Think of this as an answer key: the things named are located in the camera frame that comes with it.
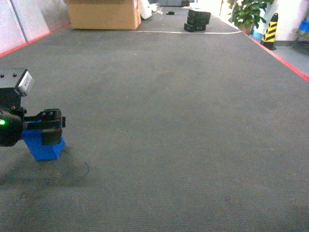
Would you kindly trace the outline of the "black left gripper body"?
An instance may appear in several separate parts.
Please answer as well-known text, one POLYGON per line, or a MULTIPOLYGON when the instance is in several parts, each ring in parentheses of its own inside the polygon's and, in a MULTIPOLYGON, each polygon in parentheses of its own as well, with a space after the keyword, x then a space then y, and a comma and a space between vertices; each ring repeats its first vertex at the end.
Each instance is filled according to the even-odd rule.
POLYGON ((13 88, 0 89, 0 146, 14 146, 22 139, 25 110, 13 88))

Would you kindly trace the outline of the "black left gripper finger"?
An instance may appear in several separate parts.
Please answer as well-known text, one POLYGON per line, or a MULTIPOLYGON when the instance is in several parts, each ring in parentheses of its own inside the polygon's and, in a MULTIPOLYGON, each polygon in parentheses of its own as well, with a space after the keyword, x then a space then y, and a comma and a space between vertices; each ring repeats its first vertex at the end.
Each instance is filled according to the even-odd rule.
POLYGON ((40 145, 58 145, 62 139, 62 129, 66 118, 58 108, 45 109, 36 116, 24 117, 23 140, 39 140, 40 145))

